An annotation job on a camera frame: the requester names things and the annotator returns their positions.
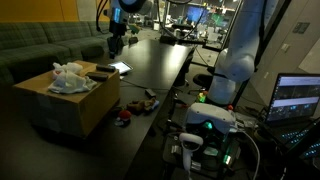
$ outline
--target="monitor screen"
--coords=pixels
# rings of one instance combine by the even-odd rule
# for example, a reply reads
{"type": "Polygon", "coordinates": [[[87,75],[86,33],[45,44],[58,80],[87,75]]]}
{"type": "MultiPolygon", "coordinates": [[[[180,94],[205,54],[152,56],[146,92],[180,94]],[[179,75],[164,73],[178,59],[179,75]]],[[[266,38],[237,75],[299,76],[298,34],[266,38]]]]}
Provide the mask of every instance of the monitor screen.
{"type": "Polygon", "coordinates": [[[189,6],[187,11],[188,21],[198,22],[202,12],[203,12],[203,15],[200,20],[200,23],[204,23],[207,20],[209,11],[203,7],[189,6]]]}
{"type": "Polygon", "coordinates": [[[279,74],[266,122],[311,117],[320,99],[320,74],[279,74]]]}

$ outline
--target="floor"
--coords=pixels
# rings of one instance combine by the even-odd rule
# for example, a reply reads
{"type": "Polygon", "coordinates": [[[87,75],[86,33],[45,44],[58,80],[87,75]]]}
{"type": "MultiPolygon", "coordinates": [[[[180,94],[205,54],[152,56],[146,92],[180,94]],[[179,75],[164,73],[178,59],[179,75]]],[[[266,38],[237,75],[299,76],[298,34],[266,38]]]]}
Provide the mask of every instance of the floor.
{"type": "MultiPolygon", "coordinates": [[[[158,39],[158,31],[144,28],[137,35],[139,40],[158,39]]],[[[195,52],[193,61],[202,64],[215,64],[217,53],[197,48],[199,54],[195,52]]],[[[191,64],[190,71],[186,76],[190,86],[179,87],[183,92],[180,96],[188,96],[186,92],[189,89],[198,89],[199,86],[192,82],[192,78],[197,73],[207,73],[203,66],[191,64]]],[[[97,147],[107,145],[92,144],[56,144],[39,138],[39,135],[28,122],[16,118],[14,121],[8,121],[12,112],[17,114],[17,109],[13,102],[8,99],[12,92],[0,93],[0,179],[19,180],[19,179],[104,179],[104,167],[113,162],[106,159],[92,158],[87,152],[100,153],[101,149],[97,147]],[[59,161],[63,168],[52,167],[50,162],[59,161]]],[[[249,106],[260,110],[264,105],[254,88],[249,84],[242,95],[238,105],[249,106]]],[[[167,98],[164,104],[170,104],[170,98],[167,98]]],[[[153,129],[155,133],[146,136],[141,145],[126,179],[162,179],[164,163],[162,160],[162,128],[168,118],[169,106],[164,105],[157,119],[154,121],[153,129]]],[[[234,179],[249,179],[244,171],[239,171],[234,179]]],[[[197,176],[192,173],[191,177],[195,180],[204,180],[207,178],[197,176]]],[[[182,169],[176,169],[173,173],[173,180],[185,180],[187,175],[182,169]]]]}

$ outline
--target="tablet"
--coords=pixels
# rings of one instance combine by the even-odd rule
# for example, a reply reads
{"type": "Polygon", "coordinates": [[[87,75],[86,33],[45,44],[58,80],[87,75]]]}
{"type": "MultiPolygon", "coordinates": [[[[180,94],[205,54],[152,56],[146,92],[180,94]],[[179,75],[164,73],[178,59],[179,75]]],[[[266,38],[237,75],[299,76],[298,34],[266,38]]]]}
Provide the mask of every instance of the tablet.
{"type": "Polygon", "coordinates": [[[115,67],[116,69],[119,69],[120,74],[126,73],[126,72],[131,71],[133,69],[129,64],[127,64],[123,61],[114,62],[109,65],[115,67]]]}

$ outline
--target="desk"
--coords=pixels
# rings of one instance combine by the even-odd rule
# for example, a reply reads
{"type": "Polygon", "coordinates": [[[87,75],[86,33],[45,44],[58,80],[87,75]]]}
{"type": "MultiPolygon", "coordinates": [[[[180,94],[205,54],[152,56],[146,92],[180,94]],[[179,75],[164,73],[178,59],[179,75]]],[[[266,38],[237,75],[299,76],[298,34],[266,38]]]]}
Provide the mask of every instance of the desk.
{"type": "MultiPolygon", "coordinates": [[[[167,90],[154,90],[160,105],[151,114],[133,116],[126,128],[116,127],[115,119],[106,116],[85,142],[75,146],[39,137],[19,115],[12,96],[1,93],[0,179],[124,179],[189,51],[184,46],[145,40],[124,47],[115,60],[93,60],[105,64],[125,61],[134,68],[125,80],[167,90]]],[[[147,98],[144,89],[127,85],[120,84],[120,104],[147,98]]]]}

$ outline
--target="green sofa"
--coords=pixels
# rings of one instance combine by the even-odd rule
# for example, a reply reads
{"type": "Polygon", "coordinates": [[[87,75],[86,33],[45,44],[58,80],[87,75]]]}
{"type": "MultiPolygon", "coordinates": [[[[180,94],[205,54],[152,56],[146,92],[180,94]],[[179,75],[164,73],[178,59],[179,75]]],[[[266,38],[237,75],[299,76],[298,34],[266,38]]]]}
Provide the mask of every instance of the green sofa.
{"type": "Polygon", "coordinates": [[[108,23],[100,22],[104,34],[90,22],[0,23],[0,85],[12,85],[10,65],[55,56],[65,64],[82,59],[81,52],[102,46],[108,50],[108,23]]]}

